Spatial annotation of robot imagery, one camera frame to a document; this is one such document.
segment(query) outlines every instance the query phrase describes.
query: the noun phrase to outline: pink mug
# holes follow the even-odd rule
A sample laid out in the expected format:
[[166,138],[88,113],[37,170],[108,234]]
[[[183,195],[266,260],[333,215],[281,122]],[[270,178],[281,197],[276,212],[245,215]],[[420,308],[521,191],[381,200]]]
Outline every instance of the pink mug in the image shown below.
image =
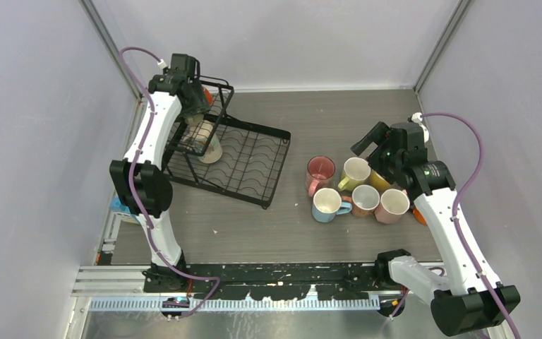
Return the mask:
[[379,206],[375,209],[375,217],[378,222],[393,224],[398,221],[410,209],[410,200],[406,191],[388,189],[381,194]]
[[335,173],[335,164],[328,157],[314,157],[306,169],[306,190],[311,198],[319,189],[326,187]]

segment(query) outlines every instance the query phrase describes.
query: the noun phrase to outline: blue object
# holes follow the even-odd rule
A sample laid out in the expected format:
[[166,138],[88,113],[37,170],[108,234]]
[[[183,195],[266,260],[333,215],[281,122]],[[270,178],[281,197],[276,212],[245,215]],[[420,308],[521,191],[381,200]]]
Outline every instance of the blue object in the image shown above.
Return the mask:
[[121,201],[119,201],[118,196],[113,197],[113,199],[111,200],[111,203],[109,204],[109,209],[111,212],[118,212],[118,213],[131,215],[130,208],[128,206],[122,205]]
[[352,204],[347,203],[347,202],[342,202],[339,209],[333,213],[321,212],[320,210],[317,209],[317,206],[313,204],[313,217],[318,222],[329,222],[333,220],[333,218],[335,218],[336,215],[350,213],[351,210],[352,210]]
[[135,222],[138,222],[138,219],[136,219],[136,216],[130,213],[130,208],[122,204],[118,196],[113,197],[113,199],[111,200],[111,203],[109,204],[109,209],[111,212],[116,213],[117,215],[120,215],[121,219],[124,221],[131,222],[131,220],[134,220]]

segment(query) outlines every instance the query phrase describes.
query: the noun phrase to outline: mug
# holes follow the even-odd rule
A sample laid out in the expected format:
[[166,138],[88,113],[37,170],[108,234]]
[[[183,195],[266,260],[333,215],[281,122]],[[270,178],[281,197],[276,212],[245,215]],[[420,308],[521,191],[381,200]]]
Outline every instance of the mug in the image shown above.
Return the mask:
[[326,187],[335,173],[335,164],[328,157],[314,157],[306,167],[306,190],[311,198],[318,189]]
[[399,189],[388,189],[383,192],[379,206],[375,209],[378,222],[393,224],[398,221],[410,208],[408,196]]
[[379,192],[369,185],[360,185],[352,191],[352,197],[344,197],[345,201],[352,203],[352,215],[366,217],[379,205]]
[[313,217],[318,222],[329,222],[336,215],[350,213],[352,204],[342,202],[342,197],[334,189],[320,189],[313,197]]
[[371,171],[371,177],[368,180],[371,186],[375,187],[379,192],[386,191],[392,186],[387,180],[383,179],[375,170]]
[[[215,130],[213,124],[208,121],[203,121],[196,126],[190,126],[187,135],[183,138],[183,142],[189,144],[189,148],[196,152],[202,152],[210,134]],[[198,157],[198,159],[205,164],[212,164],[219,160],[223,155],[223,148],[217,134],[213,133],[211,142],[207,147],[204,155]]]
[[340,191],[352,191],[357,186],[364,184],[368,176],[371,175],[371,168],[366,160],[359,157],[351,157],[344,163],[342,171],[342,180],[337,185]]

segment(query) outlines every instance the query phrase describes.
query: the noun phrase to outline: mug handle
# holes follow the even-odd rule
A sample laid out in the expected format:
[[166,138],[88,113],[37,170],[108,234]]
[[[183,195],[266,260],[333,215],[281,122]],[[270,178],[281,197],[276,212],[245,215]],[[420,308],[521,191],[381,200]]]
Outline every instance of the mug handle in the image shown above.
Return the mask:
[[315,192],[317,191],[317,187],[319,186],[321,182],[317,179],[313,179],[313,182],[311,182],[311,185],[308,187],[308,196],[311,198],[315,195]]
[[350,211],[352,211],[352,204],[343,202],[342,205],[339,207],[339,210],[337,210],[335,214],[337,215],[346,214],[346,213],[350,213]]
[[348,177],[343,178],[337,185],[337,189],[339,189],[340,191],[343,191],[344,188],[346,187],[346,184],[348,184],[349,181],[350,181],[350,178]]

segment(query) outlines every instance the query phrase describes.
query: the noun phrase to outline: light blue mug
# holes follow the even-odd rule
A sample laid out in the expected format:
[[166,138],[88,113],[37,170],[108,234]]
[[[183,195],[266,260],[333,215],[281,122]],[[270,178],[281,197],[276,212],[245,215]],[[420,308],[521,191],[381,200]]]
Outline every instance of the light blue mug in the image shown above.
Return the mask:
[[313,217],[318,222],[329,222],[336,215],[346,214],[351,210],[352,204],[343,202],[334,189],[320,189],[313,197]]

